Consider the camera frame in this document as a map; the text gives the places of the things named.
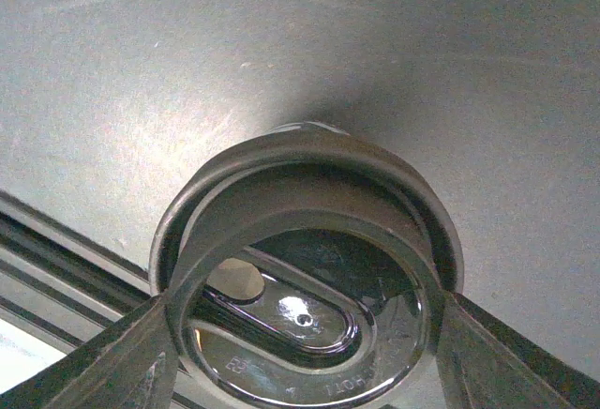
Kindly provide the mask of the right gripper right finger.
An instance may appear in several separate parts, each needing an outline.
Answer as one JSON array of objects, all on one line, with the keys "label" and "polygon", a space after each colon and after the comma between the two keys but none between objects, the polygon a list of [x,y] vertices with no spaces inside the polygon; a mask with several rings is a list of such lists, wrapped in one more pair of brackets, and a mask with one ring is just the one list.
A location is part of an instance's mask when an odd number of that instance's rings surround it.
[{"label": "right gripper right finger", "polygon": [[444,294],[437,365],[448,408],[597,408],[599,383],[461,294]]}]

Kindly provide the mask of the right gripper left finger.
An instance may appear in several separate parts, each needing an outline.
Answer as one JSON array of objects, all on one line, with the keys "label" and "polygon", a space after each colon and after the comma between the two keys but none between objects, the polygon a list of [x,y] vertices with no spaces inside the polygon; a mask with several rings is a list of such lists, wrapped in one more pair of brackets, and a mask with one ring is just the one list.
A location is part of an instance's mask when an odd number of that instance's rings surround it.
[{"label": "right gripper left finger", "polygon": [[154,296],[45,370],[4,392],[3,408],[168,408],[178,354]]}]

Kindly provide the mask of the black lid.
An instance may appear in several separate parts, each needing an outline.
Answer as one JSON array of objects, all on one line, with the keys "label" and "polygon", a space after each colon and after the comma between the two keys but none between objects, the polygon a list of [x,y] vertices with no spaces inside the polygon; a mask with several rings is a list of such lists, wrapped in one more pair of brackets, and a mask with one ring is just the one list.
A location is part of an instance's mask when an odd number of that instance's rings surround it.
[{"label": "black lid", "polygon": [[433,359],[464,260],[410,164],[305,122],[192,176],[156,229],[149,282],[204,405],[382,408]]}]

